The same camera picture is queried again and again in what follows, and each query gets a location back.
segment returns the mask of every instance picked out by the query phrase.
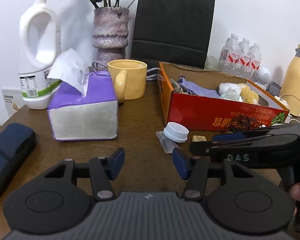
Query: barcode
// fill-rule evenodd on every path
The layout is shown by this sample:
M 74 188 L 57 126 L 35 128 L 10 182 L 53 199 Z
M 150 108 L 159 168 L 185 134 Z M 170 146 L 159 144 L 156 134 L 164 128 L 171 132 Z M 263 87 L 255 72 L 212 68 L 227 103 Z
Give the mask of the barcode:
M 37 97 L 38 96 L 36 89 L 28 90 L 27 92 L 28 92 L 28 97 Z

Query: purple tissue package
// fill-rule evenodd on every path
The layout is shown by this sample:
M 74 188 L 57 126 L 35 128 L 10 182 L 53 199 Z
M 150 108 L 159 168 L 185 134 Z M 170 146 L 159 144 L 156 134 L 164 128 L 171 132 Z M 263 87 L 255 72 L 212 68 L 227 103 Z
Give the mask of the purple tissue package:
M 118 100 L 108 71 L 89 73 L 86 97 L 62 82 L 48 107 L 53 137 L 60 141 L 117 137 Z

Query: yellow plush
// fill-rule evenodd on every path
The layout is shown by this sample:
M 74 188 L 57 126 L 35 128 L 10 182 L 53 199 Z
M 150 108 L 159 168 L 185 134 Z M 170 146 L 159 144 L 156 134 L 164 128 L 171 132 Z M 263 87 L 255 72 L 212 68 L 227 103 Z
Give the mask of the yellow plush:
M 244 103 L 258 105 L 259 96 L 256 92 L 251 91 L 250 87 L 247 84 L 240 83 L 238 84 L 241 87 L 240 96 L 242 97 L 242 101 Z

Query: white round device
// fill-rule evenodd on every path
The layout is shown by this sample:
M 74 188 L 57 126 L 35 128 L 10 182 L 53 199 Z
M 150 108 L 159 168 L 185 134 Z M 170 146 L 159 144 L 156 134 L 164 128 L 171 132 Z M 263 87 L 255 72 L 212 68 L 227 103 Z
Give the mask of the white round device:
M 268 84 L 271 81 L 270 71 L 265 67 L 259 68 L 255 72 L 255 78 L 262 85 Z

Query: vase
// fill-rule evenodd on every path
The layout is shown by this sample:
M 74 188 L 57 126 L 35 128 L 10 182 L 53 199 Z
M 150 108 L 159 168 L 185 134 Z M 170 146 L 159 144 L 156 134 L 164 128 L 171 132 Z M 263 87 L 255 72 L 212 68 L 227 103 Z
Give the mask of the vase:
M 98 69 L 111 60 L 123 59 L 128 45 L 129 10 L 121 7 L 101 7 L 94 10 L 92 45 L 98 48 Z

